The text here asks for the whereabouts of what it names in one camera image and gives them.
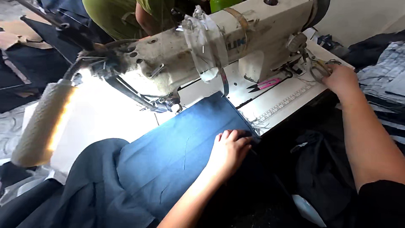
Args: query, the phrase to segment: person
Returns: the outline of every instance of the person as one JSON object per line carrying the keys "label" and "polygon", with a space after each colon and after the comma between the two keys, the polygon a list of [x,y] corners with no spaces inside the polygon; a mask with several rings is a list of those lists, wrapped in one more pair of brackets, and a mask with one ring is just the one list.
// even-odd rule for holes
{"label": "person", "polygon": [[[356,226],[398,227],[405,201],[405,157],[368,105],[353,70],[329,67],[333,73],[323,82],[342,104],[346,153],[361,204]],[[236,172],[251,148],[251,138],[239,138],[241,134],[227,130],[216,136],[206,167],[158,228],[196,225],[210,198]]]}
{"label": "person", "polygon": [[90,18],[115,40],[141,39],[175,26],[174,0],[82,0]]}

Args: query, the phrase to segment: green shirt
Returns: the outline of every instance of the green shirt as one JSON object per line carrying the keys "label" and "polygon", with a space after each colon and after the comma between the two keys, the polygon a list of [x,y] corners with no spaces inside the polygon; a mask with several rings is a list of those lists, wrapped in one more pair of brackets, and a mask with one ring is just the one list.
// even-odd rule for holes
{"label": "green shirt", "polygon": [[91,19],[115,40],[140,39],[148,34],[136,21],[136,2],[161,23],[161,31],[174,26],[170,13],[174,0],[83,0],[83,5]]}

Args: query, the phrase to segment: measuring tape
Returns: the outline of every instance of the measuring tape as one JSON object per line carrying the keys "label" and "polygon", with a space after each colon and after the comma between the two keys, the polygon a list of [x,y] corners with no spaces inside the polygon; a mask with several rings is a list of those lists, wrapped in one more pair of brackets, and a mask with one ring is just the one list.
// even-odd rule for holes
{"label": "measuring tape", "polygon": [[273,116],[275,116],[277,113],[279,113],[281,110],[283,110],[288,103],[292,102],[305,92],[307,92],[310,88],[312,88],[314,85],[316,85],[316,82],[307,82],[307,85],[302,87],[300,90],[296,91],[294,94],[288,96],[284,100],[282,100],[280,103],[277,105],[273,106],[269,110],[265,111],[263,114],[261,114],[255,121],[254,123],[256,125],[264,125],[269,119],[271,119]]}

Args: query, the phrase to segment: left hand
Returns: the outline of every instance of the left hand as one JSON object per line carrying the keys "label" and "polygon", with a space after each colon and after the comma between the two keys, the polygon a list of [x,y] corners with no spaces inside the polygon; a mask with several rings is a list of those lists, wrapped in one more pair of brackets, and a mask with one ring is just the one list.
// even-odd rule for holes
{"label": "left hand", "polygon": [[218,134],[204,171],[221,182],[230,178],[252,148],[249,145],[251,137],[238,139],[244,133],[241,130],[226,130]]}

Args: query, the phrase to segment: black clothing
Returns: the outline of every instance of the black clothing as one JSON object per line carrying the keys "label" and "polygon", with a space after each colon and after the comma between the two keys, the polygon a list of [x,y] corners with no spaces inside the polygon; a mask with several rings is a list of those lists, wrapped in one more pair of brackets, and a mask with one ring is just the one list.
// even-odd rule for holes
{"label": "black clothing", "polygon": [[377,181],[360,188],[356,228],[405,227],[405,185]]}

